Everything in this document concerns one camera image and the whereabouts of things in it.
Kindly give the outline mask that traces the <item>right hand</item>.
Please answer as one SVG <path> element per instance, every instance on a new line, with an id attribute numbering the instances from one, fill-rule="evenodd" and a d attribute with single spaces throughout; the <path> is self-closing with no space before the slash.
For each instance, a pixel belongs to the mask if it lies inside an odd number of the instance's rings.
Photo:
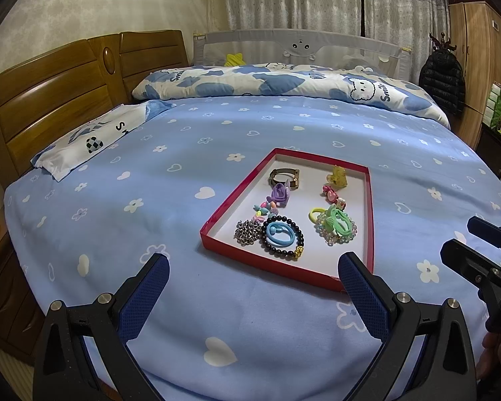
<path id="1" fill-rule="evenodd" d="M 478 379 L 485 378 L 497 364 L 501 365 L 501 334 L 487 332 L 482 346 L 482 355 L 476 365 Z"/>

